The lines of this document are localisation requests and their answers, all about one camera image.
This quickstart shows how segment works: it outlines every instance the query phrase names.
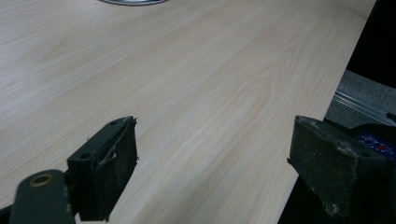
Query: bolt hole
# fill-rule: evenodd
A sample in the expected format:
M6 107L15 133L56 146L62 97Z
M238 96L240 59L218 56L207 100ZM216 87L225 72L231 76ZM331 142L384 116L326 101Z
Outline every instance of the bolt hole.
M48 184L53 178L53 175L39 175L30 181L31 187L41 187Z
M80 157L81 159L83 159L83 160L87 160L90 156L91 156L90 153L84 153L84 154L82 154L82 155L79 156L79 157Z
M371 157L371 155L368 154L367 152L362 152L361 155L362 155L363 157Z

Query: wooden table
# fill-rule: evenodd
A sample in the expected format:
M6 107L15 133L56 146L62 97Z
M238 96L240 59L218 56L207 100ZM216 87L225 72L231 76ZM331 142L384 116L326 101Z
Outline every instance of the wooden table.
M276 223L375 0L1 0L0 205L107 122L140 161L111 223Z

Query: metal ring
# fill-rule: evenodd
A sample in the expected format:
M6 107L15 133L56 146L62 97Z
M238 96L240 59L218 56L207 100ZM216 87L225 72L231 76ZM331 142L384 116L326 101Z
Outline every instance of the metal ring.
M148 6L166 2L167 0L100 0L102 2L120 6Z
M52 179L53 179L53 175L49 175L49 174L35 176L30 181L30 187L37 188L37 187L44 186L44 185L48 184Z

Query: black object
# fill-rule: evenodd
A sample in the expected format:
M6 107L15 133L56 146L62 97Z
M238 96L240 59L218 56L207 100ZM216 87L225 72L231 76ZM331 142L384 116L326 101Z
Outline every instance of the black object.
M75 223L106 220L137 165L136 119L109 122L68 160L69 170L39 172L18 186L0 223Z
M385 125L348 130L296 117L289 162L300 177L278 224L396 223L395 165L377 153L395 148L392 136L396 128Z
M347 70L396 88L396 1L377 0Z

